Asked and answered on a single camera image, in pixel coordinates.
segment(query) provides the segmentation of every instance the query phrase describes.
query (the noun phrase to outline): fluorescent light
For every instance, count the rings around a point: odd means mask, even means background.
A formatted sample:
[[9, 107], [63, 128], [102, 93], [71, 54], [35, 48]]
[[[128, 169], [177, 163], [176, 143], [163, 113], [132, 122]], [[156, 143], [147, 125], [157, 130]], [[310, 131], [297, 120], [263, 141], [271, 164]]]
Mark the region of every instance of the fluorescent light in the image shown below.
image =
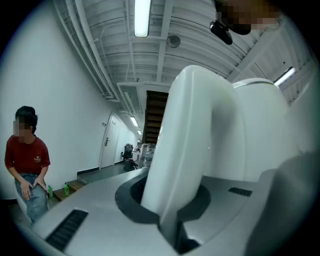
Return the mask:
[[151, 0], [135, 0], [134, 3], [134, 35], [146, 38], [149, 33]]
[[137, 121], [133, 116], [130, 116], [130, 119], [131, 119], [132, 123], [134, 124], [134, 126], [138, 126]]
[[279, 87], [285, 80], [291, 77], [295, 73], [295, 69], [290, 67], [286, 72], [283, 73], [277, 80], [274, 81], [274, 84]]

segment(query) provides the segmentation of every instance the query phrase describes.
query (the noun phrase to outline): black slot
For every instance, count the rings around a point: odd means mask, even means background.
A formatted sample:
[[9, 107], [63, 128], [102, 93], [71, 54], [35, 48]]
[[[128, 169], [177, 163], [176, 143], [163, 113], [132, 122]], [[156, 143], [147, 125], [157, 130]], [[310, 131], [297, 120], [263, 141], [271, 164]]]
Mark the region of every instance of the black slot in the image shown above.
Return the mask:
[[251, 194], [252, 194], [251, 190], [246, 190], [246, 189], [242, 189], [242, 188], [239, 188], [239, 187], [232, 187], [228, 191], [231, 192], [231, 193], [235, 193], [235, 194], [241, 195], [241, 196], [245, 196], [245, 197], [250, 197]]
[[47, 237], [46, 242], [56, 249], [63, 251], [87, 215], [88, 213], [83, 210], [72, 210], [60, 225]]

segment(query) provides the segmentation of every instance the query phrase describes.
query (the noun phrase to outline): door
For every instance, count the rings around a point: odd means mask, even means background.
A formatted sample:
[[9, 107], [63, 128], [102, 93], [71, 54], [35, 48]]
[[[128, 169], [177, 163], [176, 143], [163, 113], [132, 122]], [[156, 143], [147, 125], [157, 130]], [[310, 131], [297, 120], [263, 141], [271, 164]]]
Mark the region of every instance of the door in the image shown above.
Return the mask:
[[119, 135], [120, 121], [113, 114], [110, 120], [108, 131], [103, 146], [101, 168], [115, 164], [117, 140]]

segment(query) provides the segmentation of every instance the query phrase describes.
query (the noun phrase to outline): wooden stairs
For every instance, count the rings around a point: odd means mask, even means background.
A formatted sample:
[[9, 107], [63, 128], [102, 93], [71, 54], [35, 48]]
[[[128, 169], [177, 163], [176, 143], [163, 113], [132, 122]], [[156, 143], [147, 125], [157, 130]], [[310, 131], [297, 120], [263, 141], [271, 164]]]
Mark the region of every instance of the wooden stairs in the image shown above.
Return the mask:
[[[67, 182], [66, 184], [69, 187], [69, 195], [72, 195], [74, 192], [78, 191], [86, 185], [79, 180], [72, 180]], [[63, 199], [66, 199], [67, 196], [65, 195], [65, 188], [63, 187], [61, 189], [53, 191], [53, 197], [56, 198], [59, 202], [61, 202]]]
[[142, 143], [157, 143], [169, 93], [146, 91], [146, 110]]

